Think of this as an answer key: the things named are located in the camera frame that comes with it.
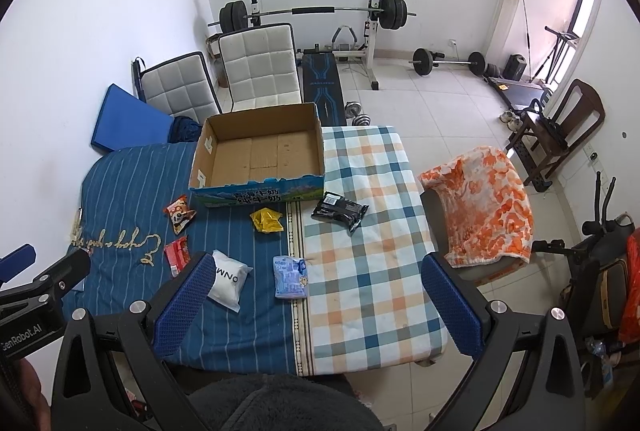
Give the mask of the left hand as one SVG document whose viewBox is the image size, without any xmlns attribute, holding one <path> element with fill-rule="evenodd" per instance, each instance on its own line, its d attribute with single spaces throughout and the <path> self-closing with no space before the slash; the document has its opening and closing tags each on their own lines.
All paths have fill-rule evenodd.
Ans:
<svg viewBox="0 0 640 431">
<path fill-rule="evenodd" d="M 40 431 L 51 430 L 51 411 L 47 399 L 42 393 L 40 379 L 27 359 L 18 362 L 20 366 L 21 389 L 26 401 L 35 412 L 38 429 Z"/>
</svg>

